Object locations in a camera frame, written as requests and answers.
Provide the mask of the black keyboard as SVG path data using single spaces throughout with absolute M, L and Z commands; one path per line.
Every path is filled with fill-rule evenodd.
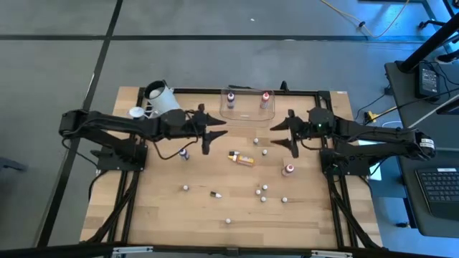
M 459 168 L 423 168 L 415 171 L 429 212 L 459 221 Z

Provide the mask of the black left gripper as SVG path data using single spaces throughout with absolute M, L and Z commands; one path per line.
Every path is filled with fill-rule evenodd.
M 204 132 L 202 135 L 198 129 L 198 125 L 225 125 L 227 122 L 213 118 L 209 113 L 205 113 L 204 111 L 204 103 L 201 103 L 198 105 L 198 110 L 174 109 L 163 113 L 160 116 L 161 136 L 167 139 L 200 138 L 202 136 L 202 153 L 208 155 L 211 142 L 226 134 L 227 130 Z

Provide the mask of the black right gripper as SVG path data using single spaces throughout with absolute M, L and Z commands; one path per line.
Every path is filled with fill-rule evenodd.
M 314 107 L 308 111 L 308 120 L 303 120 L 295 115 L 295 111 L 288 110 L 288 116 L 283 122 L 270 128 L 270 130 L 295 130 L 295 136 L 299 140 L 329 137 L 335 128 L 334 114 L 327 109 Z M 295 140 L 288 138 L 270 141 L 273 144 L 287 148 L 293 158 L 299 156 L 298 145 Z

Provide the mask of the black aluminium table frame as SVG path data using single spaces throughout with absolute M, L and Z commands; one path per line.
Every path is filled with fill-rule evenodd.
M 307 118 L 314 107 L 331 108 L 343 118 L 352 116 L 344 92 L 277 93 L 272 120 L 225 120 L 222 130 L 227 133 L 212 142 L 208 155 L 187 140 L 150 145 L 146 167 L 136 175 L 134 197 L 121 212 L 112 239 L 179 247 L 336 249 L 352 245 L 351 230 L 332 206 L 321 171 L 316 149 L 323 141 L 309 141 L 298 158 L 270 142 L 288 137 L 288 132 L 270 128 L 289 109 Z M 189 152 L 187 161 L 179 155 L 182 148 Z M 255 165 L 235 163 L 230 151 L 253 158 Z M 281 171 L 288 164 L 295 169 L 284 176 Z M 222 198 L 211 197 L 211 191 Z M 282 203 L 282 197 L 288 202 Z M 232 222 L 226 224 L 226 218 Z

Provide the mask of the dark grey side desk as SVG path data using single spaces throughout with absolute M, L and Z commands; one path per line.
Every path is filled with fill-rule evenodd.
M 439 168 L 459 172 L 459 114 L 437 114 L 435 105 L 415 97 L 415 74 L 401 72 L 395 62 L 386 63 L 384 68 L 396 105 L 405 105 L 398 110 L 403 126 L 413 125 L 430 136 L 437 149 L 436 156 L 429 161 L 398 158 L 415 226 L 427 237 L 459 238 L 459 201 L 437 202 L 437 210 L 431 211 L 417 178 L 419 172 Z

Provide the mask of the black gantry crossbar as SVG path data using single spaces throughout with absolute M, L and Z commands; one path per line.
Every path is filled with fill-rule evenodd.
M 0 258 L 94 258 L 109 255 L 136 253 L 204 253 L 222 254 L 228 257 L 240 255 L 293 255 L 302 257 L 327 258 L 444 258 L 424 254 L 393 252 L 388 249 L 365 249 L 343 247 L 340 249 L 277 249 L 277 248 L 229 248 L 229 247 L 179 247 L 179 246 L 141 246 L 113 243 L 83 243 L 53 247 L 0 250 Z

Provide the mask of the black power adapter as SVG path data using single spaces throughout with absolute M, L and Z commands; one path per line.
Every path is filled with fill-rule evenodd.
M 430 64 L 420 63 L 415 72 L 415 97 L 437 101 L 439 94 L 439 76 Z

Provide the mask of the thick black diagonal pole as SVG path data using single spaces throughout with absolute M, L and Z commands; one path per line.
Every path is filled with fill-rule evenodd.
M 404 73 L 410 72 L 424 58 L 443 43 L 456 31 L 459 30 L 459 12 L 455 14 L 448 22 L 438 29 L 425 43 L 423 43 L 413 54 L 405 61 L 397 64 L 399 70 Z

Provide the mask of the orange food colouring bottle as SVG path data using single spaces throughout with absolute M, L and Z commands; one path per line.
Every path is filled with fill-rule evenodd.
M 255 165 L 255 160 L 253 158 L 242 156 L 240 154 L 233 155 L 232 160 L 240 165 L 252 167 Z

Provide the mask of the clear plastic container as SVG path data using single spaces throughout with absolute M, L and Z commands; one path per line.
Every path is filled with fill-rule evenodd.
M 235 106 L 227 108 L 227 94 L 235 94 Z M 268 92 L 270 101 L 267 109 L 260 107 L 262 94 Z M 265 122 L 275 117 L 275 93 L 272 90 L 228 87 L 221 90 L 219 114 L 229 120 Z

